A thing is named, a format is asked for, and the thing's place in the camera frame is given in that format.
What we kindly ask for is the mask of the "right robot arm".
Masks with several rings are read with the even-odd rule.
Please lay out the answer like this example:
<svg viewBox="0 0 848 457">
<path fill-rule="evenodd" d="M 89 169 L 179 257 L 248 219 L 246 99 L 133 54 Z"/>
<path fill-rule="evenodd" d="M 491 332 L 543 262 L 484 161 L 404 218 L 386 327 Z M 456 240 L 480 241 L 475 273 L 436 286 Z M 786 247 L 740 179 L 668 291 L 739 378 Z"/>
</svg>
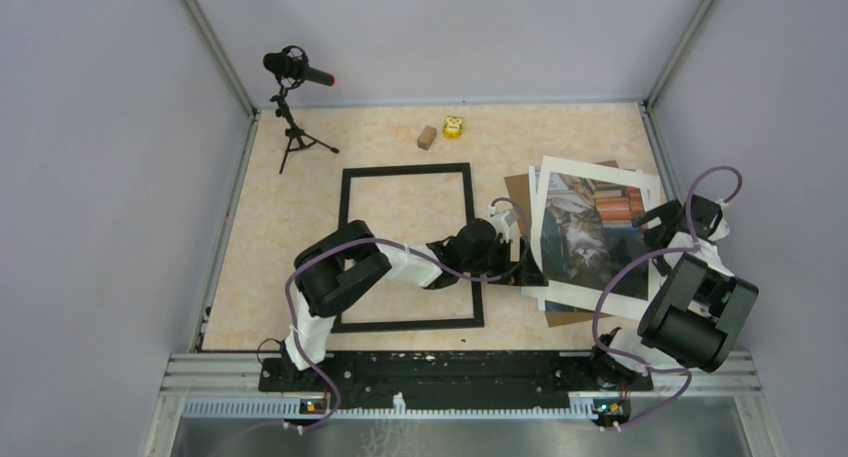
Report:
<svg viewBox="0 0 848 457">
<path fill-rule="evenodd" d="M 646 230 L 648 250 L 630 264 L 651 264 L 662 283 L 635 330 L 601 334 L 586 362 L 600 389 L 629 386 L 652 372 L 717 370 L 730 355 L 756 300 L 758 287 L 723 264 L 717 243 L 728 236 L 723 205 L 695 195 L 636 218 L 657 220 Z"/>
</svg>

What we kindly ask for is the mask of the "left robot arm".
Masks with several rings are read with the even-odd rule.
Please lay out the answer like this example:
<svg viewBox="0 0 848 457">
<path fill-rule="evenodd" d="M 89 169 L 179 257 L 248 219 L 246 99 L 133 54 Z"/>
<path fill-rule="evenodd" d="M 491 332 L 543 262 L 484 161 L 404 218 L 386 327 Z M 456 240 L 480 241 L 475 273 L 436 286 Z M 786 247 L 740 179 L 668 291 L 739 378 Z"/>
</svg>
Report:
<svg viewBox="0 0 848 457">
<path fill-rule="evenodd" d="M 341 226 L 301 252 L 284 284 L 290 331 L 280 344 L 283 378 L 297 390 L 319 381 L 327 340 L 338 317 L 377 283 L 397 281 L 441 290 L 474 284 L 543 288 L 549 281 L 520 239 L 511 258 L 510 226 L 474 219 L 457 234 L 424 245 L 376 237 L 362 220 Z"/>
</svg>

